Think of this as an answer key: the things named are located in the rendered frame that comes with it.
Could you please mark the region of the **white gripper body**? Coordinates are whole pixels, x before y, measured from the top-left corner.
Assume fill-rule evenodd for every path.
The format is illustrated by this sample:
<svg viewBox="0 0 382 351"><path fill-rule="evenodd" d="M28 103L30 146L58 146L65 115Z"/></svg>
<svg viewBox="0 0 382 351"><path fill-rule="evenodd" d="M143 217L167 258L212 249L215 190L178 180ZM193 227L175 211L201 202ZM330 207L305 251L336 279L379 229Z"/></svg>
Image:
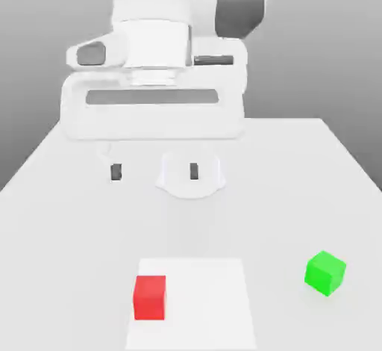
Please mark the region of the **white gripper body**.
<svg viewBox="0 0 382 351"><path fill-rule="evenodd" d="M235 138L244 92L236 70L188 70L165 86L134 86L126 72L75 72L62 86L60 124L75 140Z"/></svg>

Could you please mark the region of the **small green cube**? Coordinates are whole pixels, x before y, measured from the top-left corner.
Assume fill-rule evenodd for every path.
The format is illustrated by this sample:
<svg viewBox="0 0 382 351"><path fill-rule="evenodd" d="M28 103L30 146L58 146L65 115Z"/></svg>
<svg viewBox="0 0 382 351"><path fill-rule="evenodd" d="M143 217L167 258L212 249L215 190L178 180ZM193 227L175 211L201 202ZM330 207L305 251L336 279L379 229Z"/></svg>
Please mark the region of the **small green cube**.
<svg viewBox="0 0 382 351"><path fill-rule="evenodd" d="M322 250L307 262L304 282L324 296L330 296L342 284L345 270L344 261Z"/></svg>

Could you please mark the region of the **small red cube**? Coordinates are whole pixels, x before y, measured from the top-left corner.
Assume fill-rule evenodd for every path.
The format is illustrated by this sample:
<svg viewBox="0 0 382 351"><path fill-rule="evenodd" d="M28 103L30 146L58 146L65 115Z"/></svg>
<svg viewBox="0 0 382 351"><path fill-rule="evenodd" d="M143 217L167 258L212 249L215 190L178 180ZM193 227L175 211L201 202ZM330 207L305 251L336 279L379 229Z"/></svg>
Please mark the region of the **small red cube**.
<svg viewBox="0 0 382 351"><path fill-rule="evenodd" d="M133 307L135 320L165 320L166 277L137 276Z"/></svg>

